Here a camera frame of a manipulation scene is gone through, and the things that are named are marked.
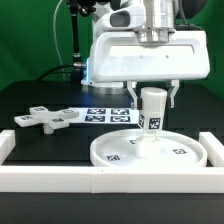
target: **silver metal part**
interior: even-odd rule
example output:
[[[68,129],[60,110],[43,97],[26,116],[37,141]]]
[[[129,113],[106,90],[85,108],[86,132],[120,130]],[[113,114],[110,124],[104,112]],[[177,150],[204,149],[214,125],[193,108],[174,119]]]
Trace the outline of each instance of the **silver metal part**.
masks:
[[[142,0],[142,4],[147,16],[144,29],[174,28],[173,0]]]
[[[120,88],[96,87],[96,86],[91,86],[91,85],[82,85],[82,90],[91,92],[91,93],[104,94],[104,95],[116,95],[116,94],[123,94],[123,93],[127,92],[127,90],[122,87],[120,87]]]
[[[167,87],[169,87],[167,97],[170,99],[170,108],[174,108],[174,97],[179,89],[180,82],[179,80],[171,80],[167,82]]]
[[[175,7],[177,0],[130,0],[122,5],[143,4],[146,10],[146,23],[138,31],[140,43],[167,43],[169,32],[174,30]]]
[[[86,69],[86,63],[84,62],[74,62],[73,65],[77,69]]]
[[[138,31],[138,42],[139,43],[168,43],[169,33],[168,29],[155,29],[155,30],[140,30]]]
[[[131,103],[131,109],[133,110],[137,110],[138,109],[138,97],[134,91],[133,88],[136,87],[136,82],[132,82],[132,81],[127,81],[127,89],[129,91],[129,93],[131,94],[134,102]]]

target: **white plastic block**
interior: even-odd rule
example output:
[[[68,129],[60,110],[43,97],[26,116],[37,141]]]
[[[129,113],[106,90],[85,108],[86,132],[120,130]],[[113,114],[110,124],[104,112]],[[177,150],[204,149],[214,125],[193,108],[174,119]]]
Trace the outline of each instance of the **white plastic block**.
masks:
[[[43,112],[48,112],[48,109],[46,107],[43,107],[43,106],[39,106],[39,107],[31,107],[30,108],[30,113],[31,114],[40,114],[40,113],[43,113]]]
[[[89,167],[2,166],[0,192],[91,192]]]
[[[116,168],[94,168],[91,175],[92,193],[126,193],[127,174]]]
[[[79,116],[79,111],[76,109],[66,109],[66,110],[60,110],[57,112],[58,116],[64,119],[71,119],[76,118]]]
[[[39,119],[36,117],[37,115],[25,115],[20,117],[15,117],[15,122],[21,127],[27,127],[35,124],[41,123]]]
[[[49,126],[53,129],[69,127],[69,122],[61,117],[54,117],[48,120]]]
[[[200,132],[199,142],[206,149],[210,163],[214,167],[224,167],[223,144],[211,132]]]
[[[13,130],[4,130],[0,133],[0,165],[4,162],[15,145],[15,132]]]

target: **white robot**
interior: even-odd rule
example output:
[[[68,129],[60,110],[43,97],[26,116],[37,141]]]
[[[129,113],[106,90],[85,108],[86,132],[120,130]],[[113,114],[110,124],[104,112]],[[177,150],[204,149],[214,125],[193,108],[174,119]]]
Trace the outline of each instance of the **white robot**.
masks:
[[[81,3],[81,14],[94,11],[95,2]],[[207,152],[202,145],[186,136],[162,131],[167,97],[169,106],[174,107],[179,80],[201,79],[209,73],[205,32],[185,24],[181,0],[121,1],[118,10],[112,10],[107,1],[99,3],[93,15],[93,44],[83,89],[117,94],[127,83],[134,100],[132,108],[139,110],[138,125],[142,130],[118,131],[97,138],[90,150],[93,165],[206,166]],[[176,29],[178,10],[184,24]],[[169,90],[143,88],[138,99],[134,87],[137,82],[147,81],[166,81]],[[31,112],[28,121],[27,117],[15,121],[24,126],[31,121],[42,122],[47,134],[67,127],[64,118],[79,116],[71,109],[52,113],[42,107]]]

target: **white rectangular base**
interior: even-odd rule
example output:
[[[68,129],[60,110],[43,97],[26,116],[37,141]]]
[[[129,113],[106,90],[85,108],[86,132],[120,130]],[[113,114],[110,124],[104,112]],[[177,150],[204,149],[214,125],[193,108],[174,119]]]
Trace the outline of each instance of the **white rectangular base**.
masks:
[[[208,150],[211,162],[216,161],[215,165],[222,165],[223,162],[219,161],[224,158],[221,143],[218,144],[218,140],[214,140],[213,137],[211,134],[201,133],[200,142]],[[15,144],[13,132],[4,131],[1,139],[0,149],[8,149],[6,151],[9,153]],[[215,142],[214,145],[208,144],[211,139],[213,143]],[[0,192],[224,193],[224,168],[146,170],[109,167],[1,166],[0,183]]]

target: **black cable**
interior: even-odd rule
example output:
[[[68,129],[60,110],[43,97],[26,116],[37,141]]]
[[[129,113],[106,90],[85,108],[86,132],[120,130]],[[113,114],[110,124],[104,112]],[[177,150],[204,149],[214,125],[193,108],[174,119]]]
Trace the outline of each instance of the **black cable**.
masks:
[[[187,25],[187,20],[184,14],[184,8],[183,8],[183,2],[182,0],[178,0],[179,4],[179,13],[180,13],[180,18],[182,20],[183,25]]]
[[[54,67],[52,69],[49,69],[48,71],[44,72],[38,79],[37,81],[41,81],[43,78],[45,78],[48,75],[51,75],[52,73],[54,73],[55,71],[62,69],[62,68],[74,68],[74,65],[72,64],[68,64],[68,65],[59,65],[57,67]]]
[[[194,24],[188,24],[186,17],[185,17],[185,13],[184,13],[184,8],[183,8],[183,0],[178,0],[178,4],[179,4],[179,14],[180,14],[180,18],[182,20],[182,25],[177,25],[176,26],[176,30],[202,30],[200,27],[194,25]]]

